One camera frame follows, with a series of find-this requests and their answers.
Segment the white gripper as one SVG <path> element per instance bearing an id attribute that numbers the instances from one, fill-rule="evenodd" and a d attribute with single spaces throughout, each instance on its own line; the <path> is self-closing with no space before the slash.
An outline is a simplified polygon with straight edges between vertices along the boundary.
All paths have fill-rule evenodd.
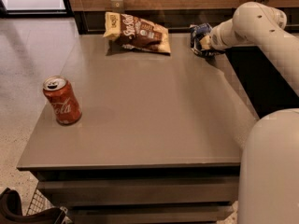
<path id="1" fill-rule="evenodd" d="M 205 35 L 200 40 L 201 48 L 204 50 L 216 49 L 225 50 L 228 46 L 221 39 L 221 27 L 219 25 L 212 28 L 210 35 Z"/>

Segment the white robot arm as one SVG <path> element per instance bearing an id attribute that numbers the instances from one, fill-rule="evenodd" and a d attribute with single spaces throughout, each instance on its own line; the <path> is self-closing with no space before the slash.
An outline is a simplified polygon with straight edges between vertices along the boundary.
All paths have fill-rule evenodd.
<path id="1" fill-rule="evenodd" d="M 299 39 L 285 31 L 286 14 L 261 3 L 200 33 L 199 52 L 232 48 L 230 62 L 256 108 L 270 112 L 243 146 L 237 224 L 299 224 Z"/>

